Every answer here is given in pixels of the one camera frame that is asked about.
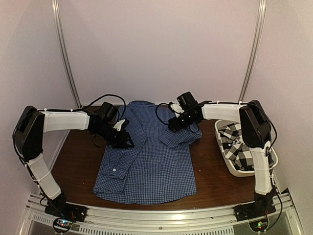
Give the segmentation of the white plastic basket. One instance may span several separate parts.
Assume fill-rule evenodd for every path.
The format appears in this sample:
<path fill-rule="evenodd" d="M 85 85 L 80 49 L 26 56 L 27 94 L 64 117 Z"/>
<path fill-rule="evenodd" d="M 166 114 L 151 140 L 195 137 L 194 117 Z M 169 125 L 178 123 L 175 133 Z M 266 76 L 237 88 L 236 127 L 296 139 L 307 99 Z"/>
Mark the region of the white plastic basket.
<path fill-rule="evenodd" d="M 236 177 L 249 177 L 249 176 L 253 176 L 254 175 L 254 171 L 241 171 L 241 170 L 236 170 L 235 167 L 232 165 L 232 163 L 230 162 L 230 160 L 227 160 L 224 158 L 223 156 L 223 150 L 222 150 L 222 144 L 221 144 L 221 138 L 218 134 L 218 127 L 221 127 L 223 125 L 228 125 L 230 123 L 234 123 L 231 121 L 225 121 L 225 120 L 218 120 L 215 122 L 214 126 L 215 126 L 215 136 L 216 136 L 216 140 L 221 152 L 221 155 L 223 157 L 223 160 L 229 170 L 229 172 L 236 176 Z"/>

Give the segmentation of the blue checked long sleeve shirt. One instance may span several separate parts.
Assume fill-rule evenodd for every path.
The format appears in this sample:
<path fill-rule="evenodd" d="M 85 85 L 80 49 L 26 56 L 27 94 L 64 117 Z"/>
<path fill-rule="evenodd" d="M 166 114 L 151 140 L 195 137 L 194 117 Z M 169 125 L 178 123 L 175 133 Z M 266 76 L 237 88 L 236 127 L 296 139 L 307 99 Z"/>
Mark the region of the blue checked long sleeve shirt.
<path fill-rule="evenodd" d="M 134 147 L 105 149 L 93 193 L 104 200 L 141 205 L 196 194 L 190 145 L 202 137 L 198 125 L 173 132 L 163 122 L 174 114 L 148 101 L 130 102 L 124 116 Z"/>

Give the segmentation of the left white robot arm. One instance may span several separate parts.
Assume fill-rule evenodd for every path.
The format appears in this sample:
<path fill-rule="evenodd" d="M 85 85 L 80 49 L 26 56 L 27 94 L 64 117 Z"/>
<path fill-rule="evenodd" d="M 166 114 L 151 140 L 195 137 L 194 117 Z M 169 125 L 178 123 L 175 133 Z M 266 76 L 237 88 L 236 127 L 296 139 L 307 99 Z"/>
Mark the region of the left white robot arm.
<path fill-rule="evenodd" d="M 57 110 L 36 109 L 27 106 L 13 133 L 13 147 L 32 180 L 48 200 L 48 205 L 59 216 L 70 213 L 65 194 L 54 180 L 43 157 L 43 135 L 64 130 L 88 130 L 101 136 L 113 148 L 131 148 L 134 143 L 126 131 L 127 119 L 113 123 L 118 109 L 104 102 L 101 107 L 89 112 L 85 109 Z"/>

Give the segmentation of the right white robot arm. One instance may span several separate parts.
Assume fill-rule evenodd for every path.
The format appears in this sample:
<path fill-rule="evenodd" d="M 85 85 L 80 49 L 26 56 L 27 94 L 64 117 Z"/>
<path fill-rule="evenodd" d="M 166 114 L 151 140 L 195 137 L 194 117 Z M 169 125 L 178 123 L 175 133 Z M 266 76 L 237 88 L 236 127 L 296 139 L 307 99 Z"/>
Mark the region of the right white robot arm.
<path fill-rule="evenodd" d="M 275 190 L 272 186 L 274 162 L 271 156 L 273 124 L 257 100 L 248 103 L 185 101 L 169 103 L 168 108 L 175 114 L 168 120 L 169 129 L 177 132 L 193 123 L 205 119 L 220 119 L 241 125 L 243 142 L 249 148 L 255 175 L 254 202 L 251 212 L 261 216 L 272 206 Z"/>

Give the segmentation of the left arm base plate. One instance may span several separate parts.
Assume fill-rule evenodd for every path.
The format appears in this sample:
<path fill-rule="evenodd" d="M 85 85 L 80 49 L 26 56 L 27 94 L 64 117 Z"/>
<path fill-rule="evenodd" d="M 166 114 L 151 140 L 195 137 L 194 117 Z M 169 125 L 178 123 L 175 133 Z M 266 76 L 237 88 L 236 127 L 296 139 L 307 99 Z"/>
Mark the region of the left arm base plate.
<path fill-rule="evenodd" d="M 62 205 L 54 205 L 48 203 L 45 213 L 65 218 L 74 222 L 84 222 L 87 214 L 87 207 L 65 203 Z"/>

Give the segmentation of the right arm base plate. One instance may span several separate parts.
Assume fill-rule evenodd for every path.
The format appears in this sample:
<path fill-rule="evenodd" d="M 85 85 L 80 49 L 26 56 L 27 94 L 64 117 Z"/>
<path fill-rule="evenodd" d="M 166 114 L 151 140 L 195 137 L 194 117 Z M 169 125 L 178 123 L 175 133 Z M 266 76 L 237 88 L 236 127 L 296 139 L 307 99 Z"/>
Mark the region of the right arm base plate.
<path fill-rule="evenodd" d="M 233 209 L 237 221 L 255 219 L 258 217 L 266 216 L 267 213 L 276 212 L 276 208 L 274 205 L 269 205 L 263 208 L 258 207 L 255 202 L 248 204 L 239 204 Z"/>

